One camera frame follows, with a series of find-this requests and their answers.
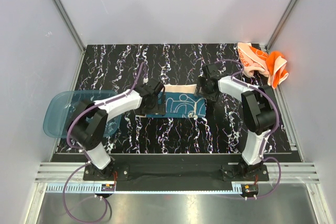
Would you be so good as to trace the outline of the teal and cream Doraemon towel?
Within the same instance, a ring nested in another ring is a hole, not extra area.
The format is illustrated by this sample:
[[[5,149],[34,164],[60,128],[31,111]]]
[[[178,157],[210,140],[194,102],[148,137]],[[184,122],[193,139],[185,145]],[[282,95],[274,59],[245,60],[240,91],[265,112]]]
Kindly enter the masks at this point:
[[[135,110],[141,118],[204,118],[206,116],[206,100],[195,95],[196,84],[165,85],[165,114],[153,112],[143,114]]]

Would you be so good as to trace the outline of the orange and cream Doraemon towel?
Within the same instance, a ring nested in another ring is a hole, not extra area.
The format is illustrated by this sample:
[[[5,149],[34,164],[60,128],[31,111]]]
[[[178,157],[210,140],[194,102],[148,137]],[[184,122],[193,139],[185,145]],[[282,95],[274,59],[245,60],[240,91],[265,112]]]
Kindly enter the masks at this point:
[[[287,60],[279,51],[270,54],[254,48],[251,43],[239,42],[237,51],[241,63],[244,65],[243,74],[251,78],[255,72],[268,78],[268,85],[276,89],[284,82],[289,72],[286,70]]]

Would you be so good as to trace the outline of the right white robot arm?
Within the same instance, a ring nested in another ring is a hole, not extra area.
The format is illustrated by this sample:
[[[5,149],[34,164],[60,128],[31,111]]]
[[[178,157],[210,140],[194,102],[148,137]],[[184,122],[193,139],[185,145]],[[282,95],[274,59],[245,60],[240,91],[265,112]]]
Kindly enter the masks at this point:
[[[248,129],[241,161],[234,168],[232,177],[253,176],[261,170],[268,138],[280,123],[274,92],[268,85],[254,86],[238,80],[234,75],[221,74],[215,63],[204,65],[195,94],[216,102],[221,93],[241,102],[243,121]]]

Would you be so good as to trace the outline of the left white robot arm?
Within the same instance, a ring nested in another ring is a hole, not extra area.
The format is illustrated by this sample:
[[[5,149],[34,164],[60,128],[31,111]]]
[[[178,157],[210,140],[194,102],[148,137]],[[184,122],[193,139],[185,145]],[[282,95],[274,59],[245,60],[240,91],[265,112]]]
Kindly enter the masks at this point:
[[[114,161],[103,147],[106,124],[128,111],[137,115],[165,115],[165,86],[151,79],[125,92],[98,101],[78,103],[67,128],[67,142],[73,139],[86,155],[98,176],[108,179],[115,174]]]

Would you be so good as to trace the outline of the translucent blue plastic tray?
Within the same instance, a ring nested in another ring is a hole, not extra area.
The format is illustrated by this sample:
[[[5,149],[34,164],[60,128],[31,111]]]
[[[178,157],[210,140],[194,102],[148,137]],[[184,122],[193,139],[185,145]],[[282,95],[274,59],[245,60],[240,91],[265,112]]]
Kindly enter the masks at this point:
[[[81,100],[98,101],[117,95],[113,90],[65,91],[56,95],[47,109],[43,130],[53,138],[66,138],[68,122]]]

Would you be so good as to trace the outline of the left small circuit board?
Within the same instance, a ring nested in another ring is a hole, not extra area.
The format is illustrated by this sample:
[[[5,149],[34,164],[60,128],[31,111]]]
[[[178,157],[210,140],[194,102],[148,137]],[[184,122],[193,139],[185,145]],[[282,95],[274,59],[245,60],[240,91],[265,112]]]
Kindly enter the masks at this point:
[[[101,191],[115,191],[115,184],[102,184]]]

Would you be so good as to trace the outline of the small circuit board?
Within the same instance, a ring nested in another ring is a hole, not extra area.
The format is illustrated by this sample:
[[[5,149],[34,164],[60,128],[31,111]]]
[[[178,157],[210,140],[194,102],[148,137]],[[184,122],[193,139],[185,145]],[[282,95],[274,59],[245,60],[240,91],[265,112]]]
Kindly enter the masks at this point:
[[[102,184],[101,191],[115,191],[115,184]]]
[[[244,193],[247,194],[258,194],[259,187],[258,185],[245,185]]]

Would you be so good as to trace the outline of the right small circuit board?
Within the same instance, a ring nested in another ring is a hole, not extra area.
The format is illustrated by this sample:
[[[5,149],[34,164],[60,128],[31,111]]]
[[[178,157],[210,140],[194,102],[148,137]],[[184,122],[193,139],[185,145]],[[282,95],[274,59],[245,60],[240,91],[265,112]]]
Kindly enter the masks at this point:
[[[245,185],[244,193],[247,194],[258,194],[259,187],[258,185]]]

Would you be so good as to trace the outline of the aluminium frame rail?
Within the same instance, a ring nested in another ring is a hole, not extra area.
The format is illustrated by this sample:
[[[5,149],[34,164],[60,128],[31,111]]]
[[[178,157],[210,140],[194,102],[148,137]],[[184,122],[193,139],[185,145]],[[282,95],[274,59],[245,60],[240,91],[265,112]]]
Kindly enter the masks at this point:
[[[35,178],[36,183],[64,183],[70,174],[83,163],[41,163]],[[285,184],[318,184],[319,177],[312,163],[267,163],[258,176],[260,184],[277,181]]]

